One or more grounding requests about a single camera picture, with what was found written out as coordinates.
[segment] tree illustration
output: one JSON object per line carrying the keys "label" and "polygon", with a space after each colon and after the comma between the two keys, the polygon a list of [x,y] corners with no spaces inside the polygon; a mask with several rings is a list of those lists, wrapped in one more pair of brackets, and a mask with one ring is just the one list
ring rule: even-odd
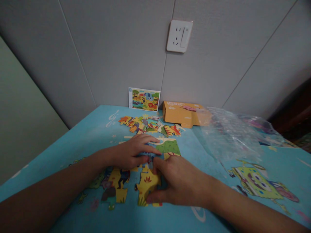
{"label": "tree illustration", "polygon": [[161,153],[168,153],[168,152],[173,152],[175,154],[180,155],[180,150],[177,145],[177,141],[166,141],[163,144],[157,145],[156,149],[160,151]]}
{"label": "tree illustration", "polygon": [[156,97],[156,98],[158,99],[158,98],[159,98],[159,95],[160,95],[160,93],[159,93],[159,92],[156,92],[156,93],[152,94],[152,97]]}
{"label": "tree illustration", "polygon": [[133,90],[133,93],[134,93],[134,97],[137,97],[136,95],[139,94],[139,91],[138,90]]}

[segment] spongebob squarepants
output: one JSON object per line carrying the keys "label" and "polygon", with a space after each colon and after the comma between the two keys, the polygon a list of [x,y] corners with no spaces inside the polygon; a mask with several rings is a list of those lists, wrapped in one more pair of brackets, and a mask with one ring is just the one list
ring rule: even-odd
{"label": "spongebob squarepants", "polygon": [[[266,180],[261,173],[254,168],[257,167],[259,170],[265,170],[262,166],[251,164],[246,161],[241,162],[243,162],[243,167],[233,167],[231,170],[228,170],[231,177],[238,177],[241,180],[242,187],[237,185],[241,193],[245,196],[249,194],[271,199],[273,203],[279,205],[286,214],[290,215],[286,207],[277,203],[276,200],[286,197],[291,201],[299,202],[299,199],[291,193],[284,184]],[[245,164],[251,164],[254,167],[245,167]]]}

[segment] wall socket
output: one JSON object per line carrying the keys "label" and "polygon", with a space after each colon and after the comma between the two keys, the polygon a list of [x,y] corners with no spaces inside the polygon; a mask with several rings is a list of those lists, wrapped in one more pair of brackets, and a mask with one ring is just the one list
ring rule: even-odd
{"label": "wall socket", "polygon": [[187,50],[193,22],[173,19],[170,24],[167,51],[184,53]]}

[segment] clear plastic wrap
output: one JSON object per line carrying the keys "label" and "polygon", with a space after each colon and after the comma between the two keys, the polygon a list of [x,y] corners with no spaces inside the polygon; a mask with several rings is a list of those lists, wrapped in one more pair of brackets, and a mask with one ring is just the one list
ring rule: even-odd
{"label": "clear plastic wrap", "polygon": [[261,145],[283,145],[285,141],[283,136],[274,130],[270,122],[258,116],[251,116],[246,114],[237,114],[237,116],[259,133],[260,137],[258,138],[258,142]]}
{"label": "clear plastic wrap", "polygon": [[217,161],[247,159],[260,162],[261,135],[236,114],[224,109],[196,109],[203,137],[210,154]]}

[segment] wall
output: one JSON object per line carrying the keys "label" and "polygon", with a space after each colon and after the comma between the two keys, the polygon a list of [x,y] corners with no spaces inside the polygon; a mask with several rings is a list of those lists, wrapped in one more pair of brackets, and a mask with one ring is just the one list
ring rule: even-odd
{"label": "wall", "polygon": [[[69,127],[98,105],[127,106],[129,86],[267,118],[311,76],[309,10],[308,0],[5,0],[0,33]],[[194,21],[185,54],[165,50],[172,18]]]}
{"label": "wall", "polygon": [[0,185],[68,131],[0,37]]}

